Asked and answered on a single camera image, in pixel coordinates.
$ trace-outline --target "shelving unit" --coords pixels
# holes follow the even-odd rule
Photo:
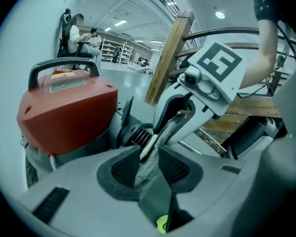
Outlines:
[[[105,59],[107,61],[112,62],[114,49],[119,45],[122,46],[122,51],[120,52],[119,56],[117,57],[117,62],[119,64],[120,63],[128,64],[133,47],[125,45],[123,43],[114,42],[114,41],[111,41],[111,40],[108,40],[105,38],[103,39],[103,47],[101,50],[102,57],[105,57]]]

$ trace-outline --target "black handle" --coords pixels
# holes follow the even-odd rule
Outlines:
[[[52,67],[61,66],[61,65],[70,65],[70,64],[81,64],[89,65],[90,75],[99,76],[99,71],[94,60],[89,58],[79,58],[79,57],[64,57],[56,58],[48,61],[43,61],[34,65],[31,69],[29,76],[29,90],[38,87],[38,74],[39,72],[50,69]]]

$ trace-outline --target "warning label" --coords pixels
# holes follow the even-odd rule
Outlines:
[[[67,72],[67,73],[55,74],[55,75],[51,76],[51,79],[58,78],[58,77],[64,77],[64,76],[73,77],[73,76],[75,76],[75,73],[74,72]]]
[[[50,92],[54,92],[54,91],[58,91],[58,90],[62,90],[62,89],[67,89],[67,88],[72,88],[72,87],[77,87],[77,86],[85,85],[85,84],[86,84],[86,82],[82,79],[55,83],[50,86]]]

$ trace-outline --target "yellow ball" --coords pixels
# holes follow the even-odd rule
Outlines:
[[[166,234],[167,222],[168,222],[168,215],[163,215],[157,220],[157,230],[162,234]]]

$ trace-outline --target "red device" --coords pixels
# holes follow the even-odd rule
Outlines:
[[[42,76],[42,70],[68,64],[85,70]],[[29,144],[48,155],[78,149],[103,134],[117,108],[117,88],[99,76],[93,60],[58,58],[35,65],[30,73],[17,121]]]

